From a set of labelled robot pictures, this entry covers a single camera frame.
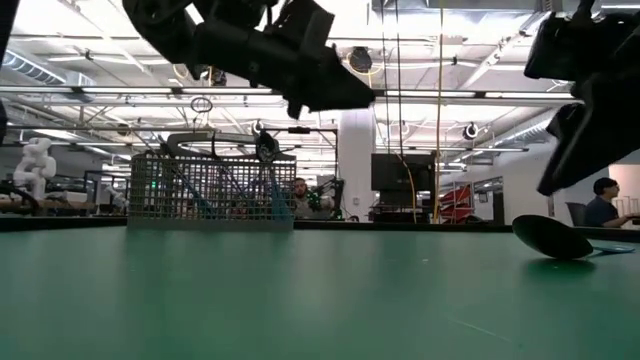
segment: chair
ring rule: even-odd
[[[573,226],[587,226],[585,222],[585,213],[587,211],[587,205],[580,203],[566,203],[569,208],[569,215],[571,215],[571,222]]]

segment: dark hair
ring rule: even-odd
[[[604,194],[604,189],[618,186],[618,182],[610,178],[600,178],[593,183],[593,192],[596,195]]]

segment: black monitor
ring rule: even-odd
[[[380,192],[409,192],[413,179],[414,191],[433,191],[435,188],[435,156],[404,155],[404,163],[396,154],[371,154],[371,190]]]

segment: black spoon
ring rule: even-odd
[[[521,215],[513,220],[513,232],[530,248],[549,257],[572,260],[583,258],[594,250],[606,254],[634,252],[628,246],[593,246],[584,236],[567,225],[539,215]]]

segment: green table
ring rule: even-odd
[[[0,234],[0,359],[635,359],[640,254],[511,234]]]

